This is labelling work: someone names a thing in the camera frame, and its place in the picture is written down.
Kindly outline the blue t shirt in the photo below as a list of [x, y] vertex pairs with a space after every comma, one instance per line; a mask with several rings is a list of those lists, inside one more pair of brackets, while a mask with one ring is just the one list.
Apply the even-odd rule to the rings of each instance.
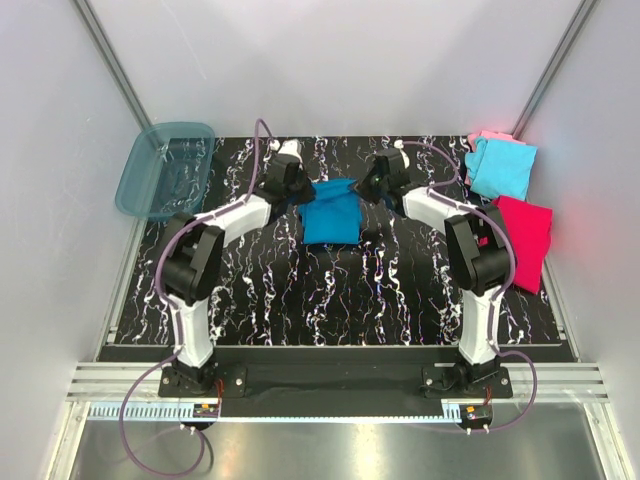
[[362, 213], [354, 183], [342, 178], [313, 184], [315, 199], [298, 208], [305, 245], [359, 243]]

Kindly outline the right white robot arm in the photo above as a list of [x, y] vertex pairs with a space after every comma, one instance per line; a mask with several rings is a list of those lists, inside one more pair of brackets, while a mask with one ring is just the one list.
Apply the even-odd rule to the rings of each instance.
[[398, 147], [376, 153], [373, 166], [352, 190], [444, 234], [451, 276], [463, 296], [459, 359], [440, 378], [427, 379], [423, 391], [429, 396], [485, 395], [499, 374], [499, 308], [516, 267], [499, 209], [462, 203], [438, 193], [434, 185], [413, 182], [408, 155]]

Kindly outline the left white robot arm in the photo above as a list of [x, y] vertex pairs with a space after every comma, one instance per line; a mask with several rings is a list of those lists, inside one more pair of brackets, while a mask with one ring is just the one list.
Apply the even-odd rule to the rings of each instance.
[[196, 396], [220, 386], [209, 334], [208, 302], [229, 243], [274, 223], [292, 204], [315, 196], [301, 154], [283, 145], [257, 188], [235, 203], [197, 216], [169, 220], [155, 273], [158, 296], [168, 306], [175, 346], [163, 363], [165, 380]]

